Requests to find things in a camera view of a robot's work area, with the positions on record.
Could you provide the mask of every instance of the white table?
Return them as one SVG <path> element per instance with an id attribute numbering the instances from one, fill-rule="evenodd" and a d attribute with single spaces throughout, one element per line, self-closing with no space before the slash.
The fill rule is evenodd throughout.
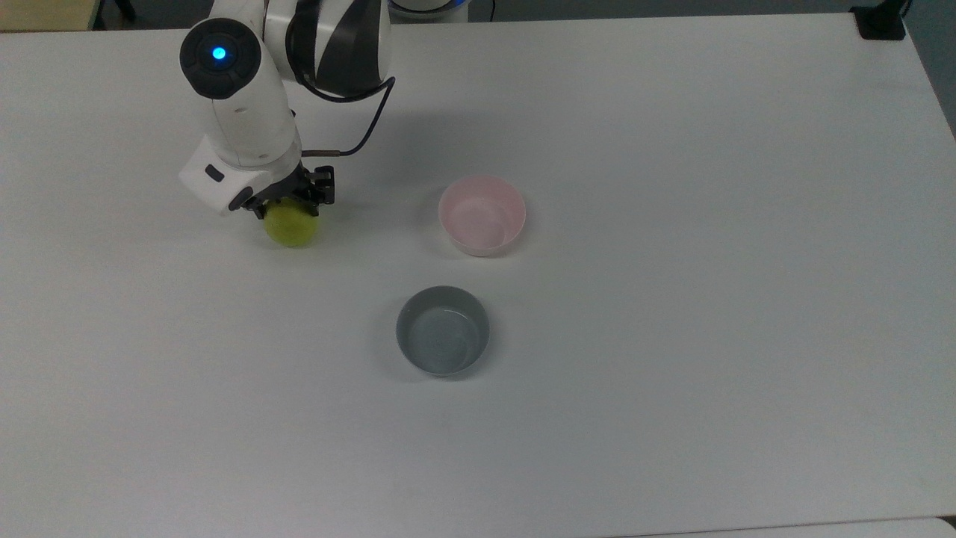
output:
<path id="1" fill-rule="evenodd" d="M 954 538 L 956 530 L 938 519 L 916 519 L 813 525 L 808 527 L 760 528 L 694 534 L 670 534 L 671 538 Z"/>
<path id="2" fill-rule="evenodd" d="M 378 131 L 285 250 L 176 179 L 183 35 L 0 35 L 0 535 L 956 512 L 956 144 L 910 41 L 849 14 L 396 28 Z M 310 147 L 375 106 L 290 91 Z M 476 172 L 526 195 L 505 258 L 438 227 Z M 442 283 L 494 331 L 452 381 L 392 335 Z"/>

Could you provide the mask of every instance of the gray bowl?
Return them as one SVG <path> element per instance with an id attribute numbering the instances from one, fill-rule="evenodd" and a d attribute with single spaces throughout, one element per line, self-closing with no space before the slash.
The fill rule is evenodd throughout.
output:
<path id="1" fill-rule="evenodd" d="M 399 348 L 416 367 L 446 376 L 473 365 L 488 344 L 488 313 L 467 291 L 435 286 L 415 294 L 395 327 Z"/>

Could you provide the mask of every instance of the tabletop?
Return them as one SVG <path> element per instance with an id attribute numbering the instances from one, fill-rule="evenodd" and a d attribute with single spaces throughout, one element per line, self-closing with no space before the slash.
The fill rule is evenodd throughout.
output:
<path id="1" fill-rule="evenodd" d="M 185 31 L 0 35 L 0 535 L 576 538 L 956 513 L 956 143 L 849 14 L 402 26 L 320 240 L 176 178 Z M 376 103 L 289 86 L 307 148 Z M 453 180 L 525 196 L 512 252 Z M 458 285 L 466 375 L 394 339 Z"/>
<path id="2" fill-rule="evenodd" d="M 804 527 L 756 528 L 694 534 L 673 538 L 953 538 L 956 530 L 939 519 L 881 521 Z"/>

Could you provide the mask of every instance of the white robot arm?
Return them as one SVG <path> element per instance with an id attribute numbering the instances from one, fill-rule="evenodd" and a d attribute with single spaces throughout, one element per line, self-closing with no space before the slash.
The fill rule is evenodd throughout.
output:
<path id="1" fill-rule="evenodd" d="M 351 154 L 394 83 L 385 79 L 388 35 L 382 0 L 216 0 L 180 50 L 206 133 L 180 179 L 220 214 L 242 208 L 262 218 L 268 202 L 291 198 L 316 215 L 335 200 L 332 167 L 302 166 L 282 80 L 336 102 L 386 91 L 357 148 L 307 156 Z"/>

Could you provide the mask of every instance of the floor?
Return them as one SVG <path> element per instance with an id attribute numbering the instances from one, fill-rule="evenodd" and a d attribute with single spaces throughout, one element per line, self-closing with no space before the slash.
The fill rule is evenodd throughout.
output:
<path id="1" fill-rule="evenodd" d="M 134 23 L 105 0 L 107 30 L 188 28 L 209 13 L 213 0 L 132 0 Z M 876 0 L 473 0 L 471 22 L 581 18 L 661 17 L 758 13 L 847 12 Z M 916 42 L 949 127 L 956 136 L 956 1 L 914 0 L 906 25 Z"/>

